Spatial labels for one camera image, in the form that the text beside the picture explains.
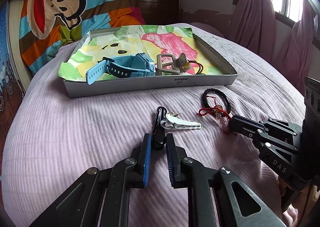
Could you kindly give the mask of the person's right hand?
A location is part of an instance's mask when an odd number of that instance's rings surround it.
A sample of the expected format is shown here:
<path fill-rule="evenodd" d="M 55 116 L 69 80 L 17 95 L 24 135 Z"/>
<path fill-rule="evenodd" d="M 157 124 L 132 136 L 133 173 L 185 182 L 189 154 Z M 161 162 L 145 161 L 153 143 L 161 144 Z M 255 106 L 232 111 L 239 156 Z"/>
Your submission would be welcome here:
<path fill-rule="evenodd" d="M 292 207 L 298 210 L 298 220 L 304 220 L 308 217 L 318 198 L 319 190 L 315 185 L 308 185 L 300 191 L 292 202 Z"/>

